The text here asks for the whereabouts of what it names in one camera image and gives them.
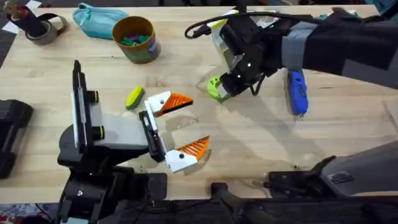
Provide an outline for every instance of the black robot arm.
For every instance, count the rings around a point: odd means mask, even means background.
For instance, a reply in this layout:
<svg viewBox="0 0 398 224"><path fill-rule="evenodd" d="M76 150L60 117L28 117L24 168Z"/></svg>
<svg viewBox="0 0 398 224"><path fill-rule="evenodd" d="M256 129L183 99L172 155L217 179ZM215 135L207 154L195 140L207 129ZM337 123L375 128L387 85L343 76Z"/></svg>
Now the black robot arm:
<svg viewBox="0 0 398 224"><path fill-rule="evenodd" d="M236 66L220 77L224 92L231 96L248 88L256 95L263 79L283 67L398 88L394 76L398 72L398 24L392 21L380 16L362 19L340 8L334 8L324 21L264 12L263 16L281 19L263 29L249 17L260 16L258 12L239 14L242 16L231 16L220 30L233 55L242 55Z"/></svg>

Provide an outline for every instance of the cable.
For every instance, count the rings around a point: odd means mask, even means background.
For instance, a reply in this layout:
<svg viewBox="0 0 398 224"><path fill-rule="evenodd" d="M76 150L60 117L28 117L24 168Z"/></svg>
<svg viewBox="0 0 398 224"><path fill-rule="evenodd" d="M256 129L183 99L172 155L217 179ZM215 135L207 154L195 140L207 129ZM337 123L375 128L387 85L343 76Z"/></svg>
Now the cable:
<svg viewBox="0 0 398 224"><path fill-rule="evenodd" d="M253 85L250 86L250 91L253 96L257 96L259 94L262 81L264 81L265 78L266 78L266 74L263 74L262 77L260 78L259 82L257 83L256 90L254 90Z"/></svg>
<svg viewBox="0 0 398 224"><path fill-rule="evenodd" d="M305 18L303 16L295 16L295 15L289 15L289 14L283 14L283 13L277 13L277 12L240 12L240 13L237 13L237 14L216 16L216 17L204 20L204 21L197 22L197 23L195 23L193 25L190 25L185 30L184 36L187 39L196 39L199 36L203 35L205 32L208 32L208 30L210 28L207 27L208 29L202 30L200 33L195 33L195 31L194 31L193 35L189 36L188 32L191 31L193 28L196 28L198 26L205 26L209 22L219 21L219 20L222 20L222 19L230 19L230 18L235 18L235 17L244 17L244 16L271 16L271 17L277 17L277 18L281 18L281 19L291 19L291 20L296 20L296 21L309 22L309 23L312 23L312 24L320 24L322 22L321 19Z"/></svg>
<svg viewBox="0 0 398 224"><path fill-rule="evenodd" d="M189 205L189 206L187 206L187 207L185 207L185 208L182 208L182 209L179 209L179 210L166 211L166 212L148 212L148 211L144 211L144 209L140 210L140 209L138 209L138 208L136 208L136 207L134 207L134 206L132 206L132 205L130 205L130 206L131 206L134 210L136 210L136 211L138 211L138 212L156 215L156 214L178 213L178 212L182 212L182 211L191 209L191 208L196 207L196 206L199 206L199 205L204 205L204 204L209 203L209 202L211 202L211 199L208 199L208 200L205 200L205 201L202 201L202 202L198 202L198 203L194 203L194 204L192 204L192 205Z"/></svg>
<svg viewBox="0 0 398 224"><path fill-rule="evenodd" d="M136 219L134 220L134 222L133 222L132 224L136 224L136 222L138 221L138 218L139 218L139 217L141 216L141 214L145 211L145 208L146 208L148 205L149 205L149 203L146 204L146 205L144 206L144 208L142 208L142 211L138 213Z"/></svg>
<svg viewBox="0 0 398 224"><path fill-rule="evenodd" d="M49 221L52 222L51 216L47 212L45 212L44 209L41 208L38 203L35 203L35 205L49 219Z"/></svg>

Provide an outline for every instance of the teal pouch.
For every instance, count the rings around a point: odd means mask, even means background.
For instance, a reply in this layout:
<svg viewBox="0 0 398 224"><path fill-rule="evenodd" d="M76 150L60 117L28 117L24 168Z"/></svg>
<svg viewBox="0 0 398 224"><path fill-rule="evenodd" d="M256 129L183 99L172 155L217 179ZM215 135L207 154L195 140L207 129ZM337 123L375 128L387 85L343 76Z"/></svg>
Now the teal pouch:
<svg viewBox="0 0 398 224"><path fill-rule="evenodd" d="M115 23L129 16L129 14L118 9L93 7L85 3L80 3L78 7L73 12L73 20L89 37L111 40Z"/></svg>

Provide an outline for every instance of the black case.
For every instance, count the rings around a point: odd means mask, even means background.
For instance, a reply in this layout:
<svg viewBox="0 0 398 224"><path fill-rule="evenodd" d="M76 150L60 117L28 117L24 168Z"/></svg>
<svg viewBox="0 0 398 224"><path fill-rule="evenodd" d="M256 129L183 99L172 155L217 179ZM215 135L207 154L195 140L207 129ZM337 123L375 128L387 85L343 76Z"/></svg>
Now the black case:
<svg viewBox="0 0 398 224"><path fill-rule="evenodd" d="M18 131L27 126L33 107L18 100L0 100L0 179L9 176L16 159Z"/></svg>

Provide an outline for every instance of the wooden table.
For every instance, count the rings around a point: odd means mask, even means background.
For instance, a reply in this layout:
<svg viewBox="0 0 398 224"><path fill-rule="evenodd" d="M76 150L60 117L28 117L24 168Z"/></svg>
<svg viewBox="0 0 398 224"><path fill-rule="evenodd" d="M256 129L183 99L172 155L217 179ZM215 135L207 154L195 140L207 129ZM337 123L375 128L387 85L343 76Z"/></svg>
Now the wooden table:
<svg viewBox="0 0 398 224"><path fill-rule="evenodd" d="M285 71L267 79L260 94L249 91L223 104L205 91L206 81L223 73L210 37L184 38L194 22L220 15L230 7L123 8L154 25L162 45L160 57L132 64L111 40L87 37L72 20L74 9L37 9L70 22L54 43L38 47L20 32L0 70L0 97L18 99L35 108L12 175L0 181L0 203L56 202L69 175L57 164L58 139L72 123L70 91L73 61L79 60L88 88L98 90L104 112L137 118L124 101L137 85L146 96L172 90L194 104L157 120L168 146L210 135L206 163L171 174L149 156L128 161L139 172L166 172L168 199L207 198L208 185L229 183L242 197L266 197L253 184L272 170L311 168L329 155L348 155L398 138L383 101L398 91L348 78L306 71L310 107L303 121L294 121L285 95ZM326 14L331 6L267 7L291 14ZM377 14L374 6L344 6L360 16Z"/></svg>

